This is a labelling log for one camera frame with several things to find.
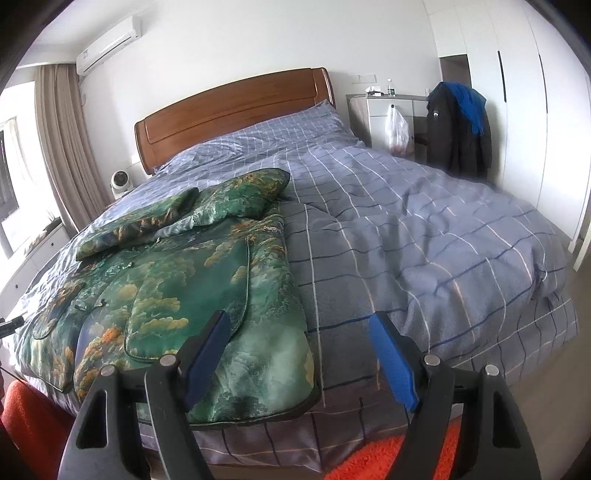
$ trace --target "bedspread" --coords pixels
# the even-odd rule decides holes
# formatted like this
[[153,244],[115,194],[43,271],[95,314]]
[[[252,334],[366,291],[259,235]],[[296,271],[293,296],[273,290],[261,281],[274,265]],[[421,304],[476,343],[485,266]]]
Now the bedspread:
[[[64,286],[40,314],[24,312],[17,355],[83,400],[104,365],[142,368],[176,353],[224,310],[232,338],[190,422],[253,421],[310,406],[314,361],[272,205],[288,180],[279,168],[257,170],[184,190],[89,234]],[[149,421],[146,409],[140,418]]]
[[[179,153],[89,232],[137,205],[271,167],[291,175],[280,212],[322,397],[297,420],[196,432],[208,461],[322,470],[403,428],[366,332],[376,310],[423,351],[463,368],[494,363],[509,383],[576,335],[563,247],[535,208],[366,148],[327,103]],[[57,291],[76,268],[77,244],[43,288]],[[41,308],[40,298],[36,286],[23,301]],[[155,447],[149,428],[142,432]]]

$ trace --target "wooden headboard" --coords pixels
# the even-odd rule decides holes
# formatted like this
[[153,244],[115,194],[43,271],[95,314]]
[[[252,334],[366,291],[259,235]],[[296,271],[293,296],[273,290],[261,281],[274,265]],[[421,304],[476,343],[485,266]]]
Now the wooden headboard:
[[324,68],[269,73],[207,90],[135,124],[144,170],[152,174],[197,143],[258,122],[305,110],[335,97]]

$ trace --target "blue clamp pad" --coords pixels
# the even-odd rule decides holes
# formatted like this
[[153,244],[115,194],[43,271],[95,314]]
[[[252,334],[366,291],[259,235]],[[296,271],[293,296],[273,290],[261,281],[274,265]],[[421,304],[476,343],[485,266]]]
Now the blue clamp pad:
[[[398,333],[384,312],[376,312],[369,318],[369,338],[386,373],[394,397],[409,412],[414,412],[420,399],[417,394],[415,372],[406,358],[408,351],[405,352],[405,350],[408,350],[408,345],[405,349],[402,344],[404,337]],[[416,345],[414,347],[420,354],[418,347]]]
[[230,317],[226,312],[216,312],[203,331],[204,339],[201,348],[184,375],[187,387],[184,403],[187,411],[202,401],[207,393],[213,373],[230,340]]

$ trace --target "window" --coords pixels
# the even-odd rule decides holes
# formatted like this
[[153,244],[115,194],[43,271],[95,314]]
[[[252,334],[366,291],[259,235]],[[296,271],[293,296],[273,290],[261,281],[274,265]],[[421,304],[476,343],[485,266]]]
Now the window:
[[4,131],[0,131],[0,247],[7,258],[10,258],[14,252],[4,231],[3,223],[17,210],[17,197],[14,195],[12,181],[8,172]]
[[35,84],[0,94],[0,273],[3,264],[59,214],[47,177],[37,119]]

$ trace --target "wardrobe handle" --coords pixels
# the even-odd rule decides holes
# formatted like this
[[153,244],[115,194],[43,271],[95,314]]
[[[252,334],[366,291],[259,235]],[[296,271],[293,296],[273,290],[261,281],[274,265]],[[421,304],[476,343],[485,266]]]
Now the wardrobe handle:
[[542,79],[544,81],[544,97],[546,98],[546,113],[548,113],[548,90],[546,89],[546,73],[544,72],[544,63],[542,62],[542,55],[538,53],[540,58],[540,67],[542,67]]
[[499,65],[501,66],[501,78],[503,80],[503,98],[505,99],[505,103],[507,103],[507,89],[505,87],[505,71],[503,70],[503,59],[501,58],[501,51],[496,51],[499,55]]

